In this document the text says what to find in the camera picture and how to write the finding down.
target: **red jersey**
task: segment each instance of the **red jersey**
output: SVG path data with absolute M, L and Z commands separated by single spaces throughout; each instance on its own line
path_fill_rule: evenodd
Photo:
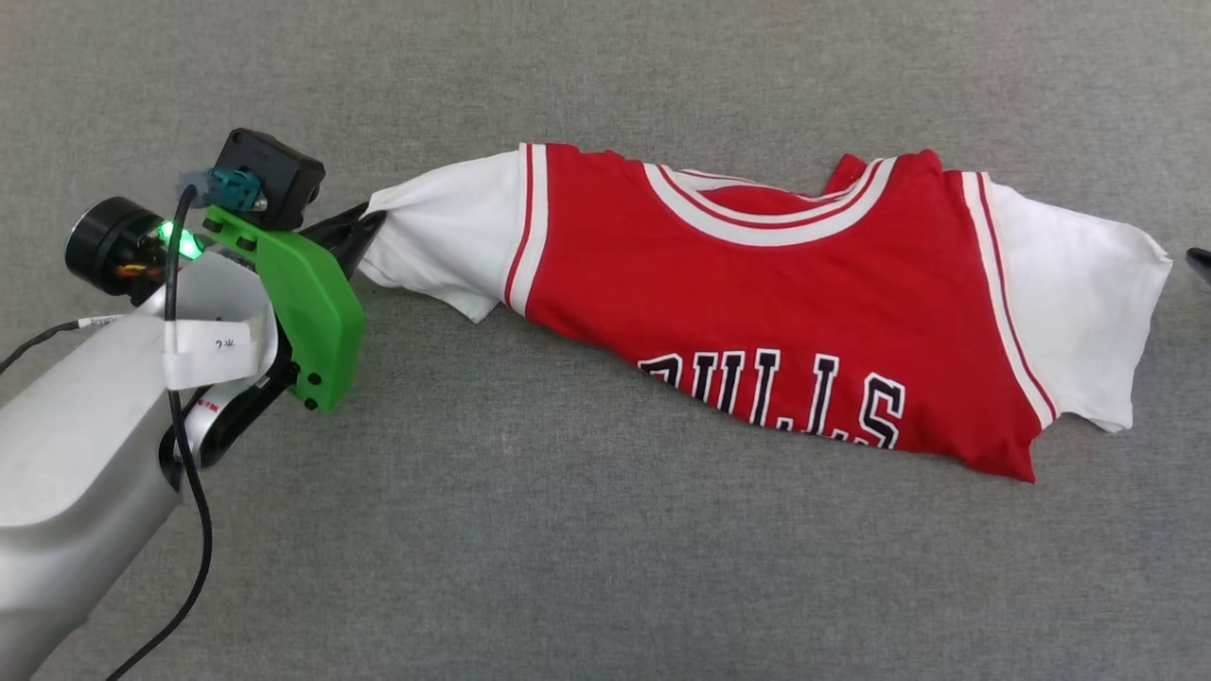
M 1130 425 L 1169 271 L 1135 228 L 943 170 L 932 151 L 846 156 L 821 196 L 562 144 L 478 164 L 375 194 L 371 210 L 390 214 L 363 271 L 472 319 L 504 301 L 751 424 L 1020 480 L 1061 411 Z M 1103 242 L 1113 263 L 1081 254 Z M 404 256 L 418 250 L 438 257 Z M 1106 267 L 1124 279 L 1073 288 Z M 1123 314 L 1075 309 L 1090 296 Z M 1109 325 L 1113 348 L 1080 347 Z M 1084 351 L 1087 373 L 1066 366 Z M 1126 396 L 1098 397 L 1100 371 L 1109 393 L 1125 371 Z

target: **gray carpet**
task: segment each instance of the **gray carpet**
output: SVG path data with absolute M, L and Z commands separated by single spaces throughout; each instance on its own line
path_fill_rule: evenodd
M 0 1 L 0 348 L 125 304 L 67 229 L 171 210 L 228 131 L 323 160 L 323 217 L 561 141 L 817 190 L 844 151 L 1211 246 L 1201 0 Z M 762 431 L 505 310 L 356 281 L 356 390 L 206 476 L 211 583 L 137 679 L 1211 679 L 1211 287 L 1177 263 L 1136 428 L 1066 417 L 1034 486 Z M 79 343 L 0 380 L 7 400 Z M 176 513 L 40 679 L 185 596 Z

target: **jersey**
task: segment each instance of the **jersey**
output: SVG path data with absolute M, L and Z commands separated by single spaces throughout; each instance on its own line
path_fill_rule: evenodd
M 1143 231 L 932 151 L 825 193 L 523 144 L 375 193 L 362 271 L 472 320 L 504 302 L 769 429 L 1034 481 L 1060 413 L 1131 425 L 1171 267 Z

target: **jersey collar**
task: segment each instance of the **jersey collar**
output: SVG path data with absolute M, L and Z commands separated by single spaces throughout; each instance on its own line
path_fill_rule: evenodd
M 878 159 L 849 189 L 811 200 L 809 210 L 777 216 L 721 206 L 702 194 L 704 183 L 666 166 L 644 164 L 644 173 L 656 198 L 694 229 L 744 246 L 790 246 L 832 236 L 861 219 L 883 194 L 894 165 L 895 159 Z

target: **black cable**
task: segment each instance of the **black cable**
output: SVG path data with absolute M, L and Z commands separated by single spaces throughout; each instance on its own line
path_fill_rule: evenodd
M 21 356 L 25 354 L 25 350 L 29 350 L 30 348 L 33 348 L 34 345 L 38 345 L 39 343 L 45 343 L 45 342 L 50 340 L 52 336 L 54 336 L 56 333 L 58 333 L 61 331 L 71 331 L 74 328 L 80 328 L 80 322 L 79 321 L 65 321 L 65 322 L 63 322 L 61 325 L 52 326 L 52 327 L 47 328 L 46 331 L 44 331 L 44 332 L 39 333 L 38 336 L 30 338 L 29 340 L 25 340 L 24 343 L 21 344 L 19 348 L 17 348 L 16 350 L 13 350 L 12 354 L 8 355 L 8 359 L 6 359 L 5 361 L 0 362 L 0 373 L 4 373 L 5 371 L 7 371 L 8 367 L 11 367 L 15 361 L 19 360 Z
M 182 191 L 180 200 L 177 202 L 177 213 L 172 221 L 172 236 L 168 238 L 168 262 L 165 265 L 165 322 L 177 320 L 177 264 L 180 259 L 178 250 L 180 248 L 180 234 L 185 230 L 185 216 L 189 212 L 189 205 L 194 200 L 195 193 L 196 188 L 193 185 L 186 187 Z M 126 660 L 122 666 L 119 666 L 109 676 L 110 681 L 121 679 L 122 675 L 130 671 L 139 660 L 147 657 L 148 653 L 154 651 L 156 646 L 162 643 L 180 626 L 180 623 L 185 620 L 189 611 L 194 608 L 194 603 L 197 602 L 197 597 L 202 594 L 202 586 L 206 585 L 206 576 L 211 571 L 211 554 L 214 544 L 214 531 L 211 526 L 211 508 L 206 503 L 206 494 L 202 492 L 202 481 L 197 475 L 197 464 L 194 462 L 194 454 L 189 451 L 189 439 L 185 436 L 185 417 L 180 408 L 180 395 L 176 390 L 168 390 L 168 410 L 172 412 L 172 430 L 177 437 L 177 447 L 180 450 L 180 462 L 185 467 L 185 476 L 189 477 L 189 490 L 197 503 L 197 515 L 202 523 L 202 565 L 197 568 L 197 578 L 194 579 L 194 588 L 189 591 L 189 596 L 180 606 L 177 616 L 155 637 L 148 641 L 139 652 L 131 656 L 131 659 Z

